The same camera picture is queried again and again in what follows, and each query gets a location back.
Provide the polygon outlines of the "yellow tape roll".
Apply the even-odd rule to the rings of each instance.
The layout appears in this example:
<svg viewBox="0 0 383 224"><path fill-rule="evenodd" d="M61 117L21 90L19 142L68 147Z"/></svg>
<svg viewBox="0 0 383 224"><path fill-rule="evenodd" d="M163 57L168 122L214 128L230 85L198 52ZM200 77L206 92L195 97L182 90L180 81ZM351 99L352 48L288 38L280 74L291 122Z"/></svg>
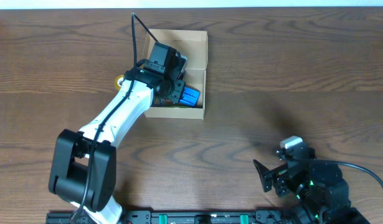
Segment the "yellow tape roll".
<svg viewBox="0 0 383 224"><path fill-rule="evenodd" d="M115 88L120 91L121 88L122 88L122 83L123 83L123 80L124 80L124 76L123 75L119 75L115 78Z"/></svg>

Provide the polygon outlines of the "blue plastic tray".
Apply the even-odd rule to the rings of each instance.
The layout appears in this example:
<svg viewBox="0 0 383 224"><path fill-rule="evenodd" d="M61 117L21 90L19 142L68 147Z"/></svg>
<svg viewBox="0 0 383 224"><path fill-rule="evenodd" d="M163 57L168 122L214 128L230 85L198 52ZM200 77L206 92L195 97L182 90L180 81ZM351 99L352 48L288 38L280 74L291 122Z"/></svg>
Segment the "blue plastic tray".
<svg viewBox="0 0 383 224"><path fill-rule="evenodd" d="M200 92L189 87L185 87L180 97L179 104L195 107L200 97Z"/></svg>

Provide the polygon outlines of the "yellow highlighter pen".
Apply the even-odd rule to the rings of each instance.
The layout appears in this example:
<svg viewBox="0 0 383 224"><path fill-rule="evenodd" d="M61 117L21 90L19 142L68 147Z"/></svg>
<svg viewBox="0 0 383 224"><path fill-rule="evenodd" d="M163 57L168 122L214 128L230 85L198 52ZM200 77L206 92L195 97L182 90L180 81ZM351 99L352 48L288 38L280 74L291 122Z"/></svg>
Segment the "yellow highlighter pen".
<svg viewBox="0 0 383 224"><path fill-rule="evenodd" d="M192 106L174 105L174 106L162 106L163 109L194 109Z"/></svg>

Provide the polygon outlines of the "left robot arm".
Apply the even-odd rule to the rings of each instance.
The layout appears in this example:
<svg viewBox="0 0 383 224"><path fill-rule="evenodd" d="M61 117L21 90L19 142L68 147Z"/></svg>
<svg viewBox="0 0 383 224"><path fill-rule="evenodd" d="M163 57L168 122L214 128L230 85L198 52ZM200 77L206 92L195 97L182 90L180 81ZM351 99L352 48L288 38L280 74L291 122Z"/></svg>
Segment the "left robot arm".
<svg viewBox="0 0 383 224"><path fill-rule="evenodd" d="M125 73L120 91L79 131L57 137L48 189L76 206L71 213L50 213L47 223L118 223L123 209L113 197L116 151L135 121L155 98L182 101L187 58L152 56Z"/></svg>

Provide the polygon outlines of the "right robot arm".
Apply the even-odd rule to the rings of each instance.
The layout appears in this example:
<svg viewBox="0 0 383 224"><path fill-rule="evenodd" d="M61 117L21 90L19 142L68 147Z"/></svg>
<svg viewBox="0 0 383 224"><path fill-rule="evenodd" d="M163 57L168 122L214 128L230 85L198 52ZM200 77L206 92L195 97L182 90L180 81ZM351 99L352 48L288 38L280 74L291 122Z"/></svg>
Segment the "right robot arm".
<svg viewBox="0 0 383 224"><path fill-rule="evenodd" d="M338 165L318 162L314 149L299 146L281 149L279 158L286 163L268 169L253 160L263 191L275 189L279 197L289 193L298 205L280 211L281 223L362 224L368 220L351 206L349 186Z"/></svg>

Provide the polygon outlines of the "cardboard box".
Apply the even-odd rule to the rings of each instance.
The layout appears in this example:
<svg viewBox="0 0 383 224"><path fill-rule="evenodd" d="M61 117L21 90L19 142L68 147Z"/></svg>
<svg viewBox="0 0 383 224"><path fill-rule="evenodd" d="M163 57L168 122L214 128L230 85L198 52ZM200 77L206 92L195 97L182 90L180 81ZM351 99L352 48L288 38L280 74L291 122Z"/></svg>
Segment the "cardboard box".
<svg viewBox="0 0 383 224"><path fill-rule="evenodd" d="M200 92L197 106L194 109L163 109L162 106L174 106L163 101L154 102L154 106L145 111L148 118L179 118L179 119L204 119L206 100L206 70L208 64L208 35L201 30L171 30L151 29L151 35L146 36L143 49L143 58L149 58L154 39L178 50L187 58L184 75L186 86Z"/></svg>

